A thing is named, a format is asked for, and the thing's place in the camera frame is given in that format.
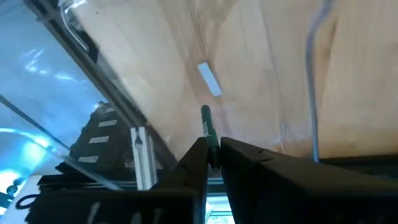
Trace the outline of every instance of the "wooden ceiling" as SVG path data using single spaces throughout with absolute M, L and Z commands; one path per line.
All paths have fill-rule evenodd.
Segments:
M 74 9 L 179 159 L 202 136 L 311 154 L 305 39 L 319 0 L 95 0 Z M 321 157 L 398 152 L 398 1 L 335 0 L 315 44 Z M 197 65 L 208 62 L 223 95 Z

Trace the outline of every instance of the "white stripe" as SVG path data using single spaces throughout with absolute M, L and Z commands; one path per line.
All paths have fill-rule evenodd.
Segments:
M 95 163 L 98 160 L 99 156 L 85 156 L 79 157 L 78 162 L 87 162 L 87 163 Z
M 109 113 L 109 112 L 113 112 L 113 111 L 114 111 L 113 108 L 108 108 L 108 109 L 105 111 L 105 113 Z
M 213 72 L 211 72 L 209 65 L 206 62 L 203 62 L 198 65 L 198 69 L 199 69 L 203 79 L 205 80 L 206 84 L 208 85 L 208 87 L 211 91 L 211 94 L 213 94 L 213 96 L 222 95 L 221 88 L 218 85 Z
M 109 139 L 109 136 L 105 136 L 105 137 L 96 137 L 96 138 L 91 138 L 90 141 L 88 142 L 90 143 L 101 143 L 101 142 L 107 142 Z
M 102 122 L 99 122 L 98 127 L 112 126 L 112 125 L 115 125 L 117 122 L 118 122 L 117 120 L 102 121 Z

